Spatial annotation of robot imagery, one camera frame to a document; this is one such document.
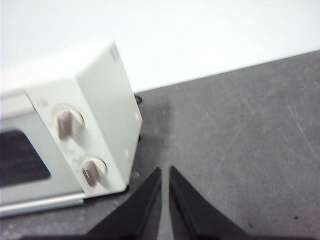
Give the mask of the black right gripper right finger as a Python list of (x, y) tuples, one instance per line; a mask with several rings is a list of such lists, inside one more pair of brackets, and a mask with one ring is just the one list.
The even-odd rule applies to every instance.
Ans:
[(244, 230), (211, 205), (173, 165), (169, 168), (169, 189), (191, 235), (244, 234)]

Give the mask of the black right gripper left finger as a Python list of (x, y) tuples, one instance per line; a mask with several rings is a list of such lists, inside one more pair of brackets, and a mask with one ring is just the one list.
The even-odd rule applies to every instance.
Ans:
[(162, 171), (155, 168), (136, 191), (88, 235), (144, 235), (149, 225), (156, 235), (162, 206)]

